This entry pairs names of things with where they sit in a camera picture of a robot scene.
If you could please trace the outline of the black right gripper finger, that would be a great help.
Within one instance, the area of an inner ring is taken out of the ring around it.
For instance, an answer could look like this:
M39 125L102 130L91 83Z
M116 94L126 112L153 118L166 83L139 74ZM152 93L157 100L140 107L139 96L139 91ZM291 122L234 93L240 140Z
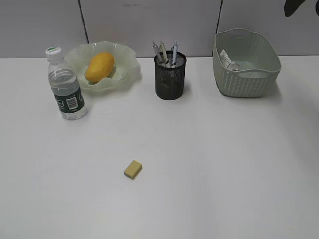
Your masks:
M285 0L283 7L285 17L290 17L306 0Z

